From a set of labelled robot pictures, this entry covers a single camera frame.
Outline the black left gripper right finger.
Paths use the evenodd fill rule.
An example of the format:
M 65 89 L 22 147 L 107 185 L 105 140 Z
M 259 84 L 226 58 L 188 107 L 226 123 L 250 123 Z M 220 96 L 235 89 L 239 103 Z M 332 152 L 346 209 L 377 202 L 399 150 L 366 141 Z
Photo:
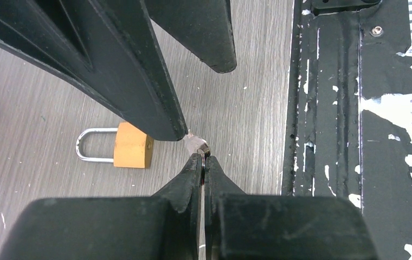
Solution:
M 246 194 L 205 161 L 207 259 L 377 259 L 365 221 L 335 197 Z

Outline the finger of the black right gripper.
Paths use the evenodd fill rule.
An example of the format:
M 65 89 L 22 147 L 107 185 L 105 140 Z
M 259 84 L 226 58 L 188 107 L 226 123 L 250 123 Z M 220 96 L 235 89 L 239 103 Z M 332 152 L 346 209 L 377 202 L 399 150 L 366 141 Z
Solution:
M 0 47 L 156 140 L 187 133 L 143 1 L 0 1 Z
M 236 68 L 230 1 L 153 0 L 145 5 L 150 19 L 213 71 Z

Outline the silver padlock key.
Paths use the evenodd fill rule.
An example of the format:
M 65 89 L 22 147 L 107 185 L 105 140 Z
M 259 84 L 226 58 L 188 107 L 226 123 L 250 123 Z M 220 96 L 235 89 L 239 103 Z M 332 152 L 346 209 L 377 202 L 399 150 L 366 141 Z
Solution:
M 204 188 L 204 176 L 205 176 L 205 161 L 210 155 L 210 148 L 208 143 L 200 136 L 194 135 L 191 130 L 183 138 L 185 146 L 190 154 L 198 154 L 201 157 L 201 171 L 200 171 L 200 185 L 199 185 L 199 206 L 198 206 L 198 259 L 211 259 L 208 255 L 207 238 L 205 233 L 205 188 Z

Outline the brass padlock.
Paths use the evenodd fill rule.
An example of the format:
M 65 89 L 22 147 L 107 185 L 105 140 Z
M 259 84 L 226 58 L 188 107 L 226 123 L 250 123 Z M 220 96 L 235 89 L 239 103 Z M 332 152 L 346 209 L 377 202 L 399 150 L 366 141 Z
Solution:
M 114 133 L 113 157 L 88 157 L 82 153 L 82 141 L 90 134 Z M 118 127 L 88 128 L 78 136 L 75 144 L 76 155 L 91 163 L 113 164 L 120 168 L 149 168 L 153 155 L 153 139 L 128 122 L 121 122 Z

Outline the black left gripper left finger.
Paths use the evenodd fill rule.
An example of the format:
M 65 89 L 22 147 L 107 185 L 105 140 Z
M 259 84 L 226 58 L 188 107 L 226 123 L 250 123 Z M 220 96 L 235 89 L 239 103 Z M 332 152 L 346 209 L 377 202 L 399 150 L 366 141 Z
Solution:
M 201 173 L 193 154 L 148 197 L 32 201 L 0 259 L 198 259 Z

